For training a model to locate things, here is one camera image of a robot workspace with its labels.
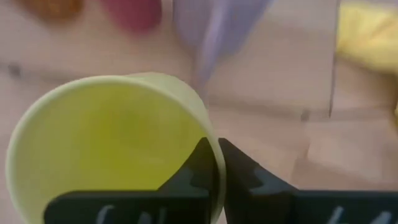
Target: yellow paper cup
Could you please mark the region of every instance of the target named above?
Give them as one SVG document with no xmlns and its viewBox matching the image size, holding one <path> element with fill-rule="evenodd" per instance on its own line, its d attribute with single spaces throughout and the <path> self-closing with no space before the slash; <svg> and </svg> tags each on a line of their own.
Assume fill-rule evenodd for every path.
<svg viewBox="0 0 398 224">
<path fill-rule="evenodd" d="M 74 190 L 156 190 L 208 138 L 219 170 L 225 164 L 199 96 L 161 73 L 89 77 L 62 85 L 19 121 L 7 152 L 7 186 L 26 223 L 43 223 L 51 199 Z"/>
</svg>

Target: yellow cloth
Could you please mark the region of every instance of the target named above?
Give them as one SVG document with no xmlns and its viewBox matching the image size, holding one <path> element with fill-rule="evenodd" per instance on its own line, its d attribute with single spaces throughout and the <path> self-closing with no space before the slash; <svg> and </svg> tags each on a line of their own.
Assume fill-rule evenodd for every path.
<svg viewBox="0 0 398 224">
<path fill-rule="evenodd" d="M 398 74 L 398 10 L 341 3 L 336 52 L 371 70 Z"/>
</svg>

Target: red cup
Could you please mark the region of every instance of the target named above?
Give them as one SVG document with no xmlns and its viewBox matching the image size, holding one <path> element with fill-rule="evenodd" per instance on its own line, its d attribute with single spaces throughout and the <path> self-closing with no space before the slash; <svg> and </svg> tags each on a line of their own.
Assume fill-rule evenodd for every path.
<svg viewBox="0 0 398 224">
<path fill-rule="evenodd" d="M 131 32 L 155 28 L 162 18 L 161 0 L 100 0 L 113 20 Z"/>
</svg>

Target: yellow object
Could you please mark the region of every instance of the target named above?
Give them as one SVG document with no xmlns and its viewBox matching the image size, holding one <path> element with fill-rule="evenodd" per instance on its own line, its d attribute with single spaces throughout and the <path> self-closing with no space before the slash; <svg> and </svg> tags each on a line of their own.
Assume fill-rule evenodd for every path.
<svg viewBox="0 0 398 224">
<path fill-rule="evenodd" d="M 398 10 L 342 2 L 337 54 L 383 73 L 398 73 Z"/>
<path fill-rule="evenodd" d="M 207 110 L 187 84 L 159 73 L 84 78 L 41 97 L 12 134 L 7 186 L 25 222 L 42 224 L 47 204 L 66 192 L 158 189 L 202 137 L 220 172 L 215 223 L 226 177 Z"/>
</svg>

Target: cup rim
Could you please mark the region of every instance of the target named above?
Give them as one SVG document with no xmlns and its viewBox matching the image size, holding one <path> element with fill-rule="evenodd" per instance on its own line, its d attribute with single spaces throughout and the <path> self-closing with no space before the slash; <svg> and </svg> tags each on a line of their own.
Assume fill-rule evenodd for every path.
<svg viewBox="0 0 398 224">
<path fill-rule="evenodd" d="M 163 89 L 157 87 L 156 84 L 153 84 L 151 82 L 148 82 L 146 80 L 140 79 L 140 78 L 134 78 L 135 75 L 165 75 L 169 76 L 172 78 L 176 78 L 170 75 L 166 75 L 163 73 L 156 73 L 156 72 L 142 72 L 142 73 L 135 73 L 132 74 L 131 76 L 128 75 L 100 75 L 100 76 L 94 76 L 94 77 L 86 77 L 86 78 L 81 78 L 77 80 L 73 80 L 71 82 L 65 83 L 63 85 L 60 85 L 53 90 L 48 91 L 45 93 L 43 96 L 41 96 L 38 100 L 33 102 L 28 109 L 25 111 L 25 113 L 22 115 L 22 117 L 19 119 L 19 121 L 16 124 L 16 127 L 12 131 L 11 138 L 9 140 L 9 144 L 7 147 L 7 154 L 6 154 L 6 186 L 11 198 L 11 202 L 24 221 L 24 223 L 30 223 L 25 217 L 24 212 L 21 210 L 21 205 L 18 202 L 19 200 L 17 199 L 17 192 L 14 190 L 13 183 L 14 183 L 14 171 L 12 171 L 13 164 L 15 163 L 16 160 L 16 150 L 17 150 L 17 143 L 19 142 L 23 130 L 27 127 L 29 121 L 41 110 L 42 107 L 45 105 L 51 103 L 53 100 L 56 100 L 58 97 L 60 97 L 63 93 L 67 91 L 73 91 L 78 88 L 82 88 L 84 86 L 90 86 L 90 85 L 96 85 L 96 84 L 102 84 L 102 83 L 120 83 L 120 84 L 130 84 L 134 86 L 140 86 L 152 91 L 156 91 L 158 94 L 166 96 L 168 99 L 173 100 L 174 102 L 178 103 L 179 106 L 181 106 L 185 111 L 187 111 L 190 116 L 192 116 L 193 119 L 195 119 L 198 123 L 198 125 L 206 132 L 207 138 L 209 140 L 210 146 L 212 148 L 213 154 L 215 155 L 215 160 L 216 160 L 216 165 L 218 167 L 218 173 L 219 173 L 219 189 L 218 189 L 218 195 L 217 195 L 217 206 L 212 209 L 211 212 L 211 223 L 214 224 L 217 222 L 222 208 L 223 208 L 223 202 L 225 198 L 225 193 L 226 193 L 226 168 L 225 168 L 225 161 L 223 157 L 223 153 L 221 151 L 220 145 L 218 144 L 218 138 L 215 137 L 213 134 L 213 131 L 204 125 L 202 122 L 200 122 L 200 119 L 198 116 L 191 111 L 189 107 L 187 107 L 184 103 L 182 103 L 177 97 L 175 97 L 173 94 L 170 92 L 164 91 Z"/>
</svg>

